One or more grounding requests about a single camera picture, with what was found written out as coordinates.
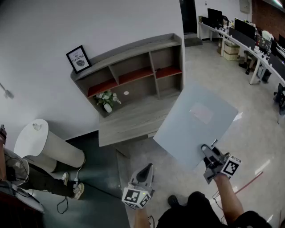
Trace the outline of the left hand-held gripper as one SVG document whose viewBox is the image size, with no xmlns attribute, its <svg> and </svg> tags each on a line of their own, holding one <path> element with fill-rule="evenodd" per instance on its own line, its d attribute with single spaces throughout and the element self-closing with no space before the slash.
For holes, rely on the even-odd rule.
<svg viewBox="0 0 285 228">
<path fill-rule="evenodd" d="M 124 188 L 122 202 L 132 209 L 143 209 L 147 202 L 152 198 L 154 189 L 154 165 L 149 163 L 143 169 L 134 173 L 134 178 Z"/>
</svg>

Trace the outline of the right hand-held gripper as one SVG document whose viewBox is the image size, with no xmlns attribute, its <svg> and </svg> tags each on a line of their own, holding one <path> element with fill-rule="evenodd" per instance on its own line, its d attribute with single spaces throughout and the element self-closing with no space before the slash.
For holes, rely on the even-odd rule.
<svg viewBox="0 0 285 228">
<path fill-rule="evenodd" d="M 203 144 L 201 150 L 205 156 L 203 161 L 207 165 L 204 178 L 208 184 L 220 173 L 230 179 L 241 165 L 241 160 L 229 153 L 222 154 L 216 147 L 210 148 Z"/>
</svg>

